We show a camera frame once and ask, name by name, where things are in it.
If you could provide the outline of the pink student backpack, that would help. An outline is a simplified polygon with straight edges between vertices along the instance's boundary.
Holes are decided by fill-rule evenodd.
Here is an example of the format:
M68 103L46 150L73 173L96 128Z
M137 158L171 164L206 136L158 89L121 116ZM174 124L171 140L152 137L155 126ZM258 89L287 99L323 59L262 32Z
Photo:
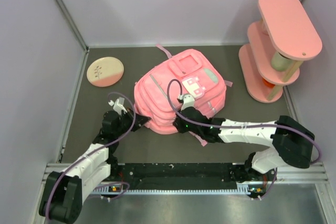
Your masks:
M134 86L137 114L150 117L145 126L162 135L177 133L173 126L174 108L180 109L179 96L189 94L195 107L212 118L225 105L226 89L232 82L223 79L209 60L198 50L187 49L172 55L157 45L168 59L152 68Z

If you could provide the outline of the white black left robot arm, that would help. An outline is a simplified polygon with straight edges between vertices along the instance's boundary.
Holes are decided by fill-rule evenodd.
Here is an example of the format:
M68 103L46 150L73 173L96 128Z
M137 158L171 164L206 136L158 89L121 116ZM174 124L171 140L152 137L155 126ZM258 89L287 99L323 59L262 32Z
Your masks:
M119 165L114 153L121 138L149 121L150 117L131 109L106 112L97 136L85 153L64 170L48 175L39 215L61 223L74 223L83 203L101 182L117 178Z

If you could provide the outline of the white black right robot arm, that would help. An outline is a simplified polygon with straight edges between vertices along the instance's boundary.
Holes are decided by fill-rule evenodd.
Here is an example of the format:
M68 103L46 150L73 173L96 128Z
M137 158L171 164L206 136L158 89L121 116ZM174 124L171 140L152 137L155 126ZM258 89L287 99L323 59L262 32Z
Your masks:
M251 153L245 174L252 180L282 166L307 169L311 161L314 134L293 118L281 115L266 123L237 122L207 118L194 107L176 111L173 125L180 133L191 132L208 143L244 143L266 147Z

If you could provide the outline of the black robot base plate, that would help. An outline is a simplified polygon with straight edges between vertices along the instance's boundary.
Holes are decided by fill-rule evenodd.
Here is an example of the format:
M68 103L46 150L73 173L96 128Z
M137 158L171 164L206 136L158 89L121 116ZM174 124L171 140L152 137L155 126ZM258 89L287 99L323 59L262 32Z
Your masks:
M244 182L264 186L274 176L233 163L126 163L113 165L103 182L127 182L131 190L236 189Z

